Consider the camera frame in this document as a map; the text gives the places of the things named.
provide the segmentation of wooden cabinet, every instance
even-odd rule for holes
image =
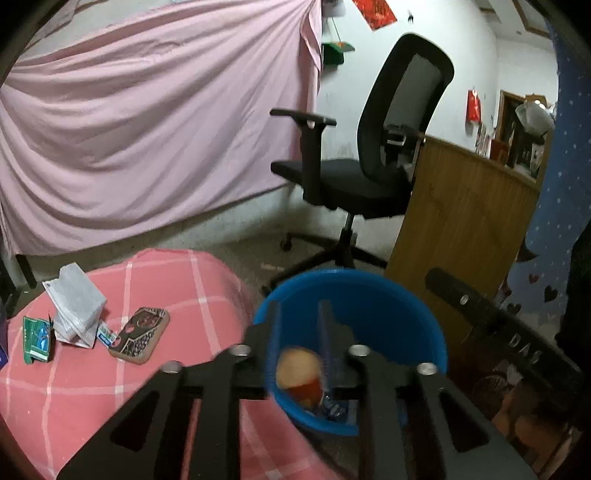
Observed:
[[[431,308],[451,358],[469,325],[425,289],[425,275],[433,267],[444,268],[492,298],[524,239],[538,200],[540,173],[537,183],[464,148],[426,137],[385,276]]]

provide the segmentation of white plastic bag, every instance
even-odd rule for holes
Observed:
[[[43,282],[57,308],[56,339],[84,348],[95,344],[100,313],[107,299],[75,263],[60,268],[60,276]]]

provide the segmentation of red decoration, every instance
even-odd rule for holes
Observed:
[[[475,90],[468,90],[466,122],[476,122],[479,124],[481,121],[482,117],[480,112],[480,98],[478,98],[478,92]]]
[[[397,21],[386,0],[353,0],[372,30]]]

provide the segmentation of phone case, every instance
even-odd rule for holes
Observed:
[[[169,321],[166,310],[141,307],[113,341],[109,353],[138,365],[146,363]]]

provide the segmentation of pink plaid blanket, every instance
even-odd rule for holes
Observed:
[[[193,365],[212,359],[240,341],[253,313],[242,282],[204,252],[149,249],[89,276],[108,300],[102,317],[111,329],[118,332],[141,306],[165,308],[171,321],[144,365],[111,357],[99,342],[92,350],[58,343],[52,362],[26,365],[22,316],[47,318],[55,308],[43,294],[11,320],[10,361],[0,371],[0,415],[47,479],[56,478],[161,364],[178,360]],[[273,400],[243,401],[241,429],[243,479],[337,478]]]

